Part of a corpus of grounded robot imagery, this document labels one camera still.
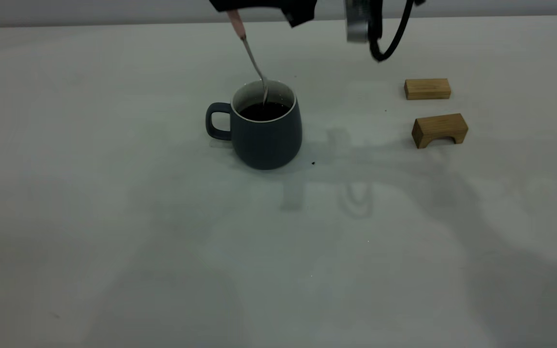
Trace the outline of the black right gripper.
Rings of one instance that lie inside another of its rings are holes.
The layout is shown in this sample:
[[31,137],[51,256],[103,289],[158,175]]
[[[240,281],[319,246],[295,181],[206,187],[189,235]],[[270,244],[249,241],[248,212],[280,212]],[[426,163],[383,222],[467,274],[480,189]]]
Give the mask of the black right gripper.
[[210,0],[219,13],[247,8],[281,9],[290,27],[294,28],[315,18],[317,0]]

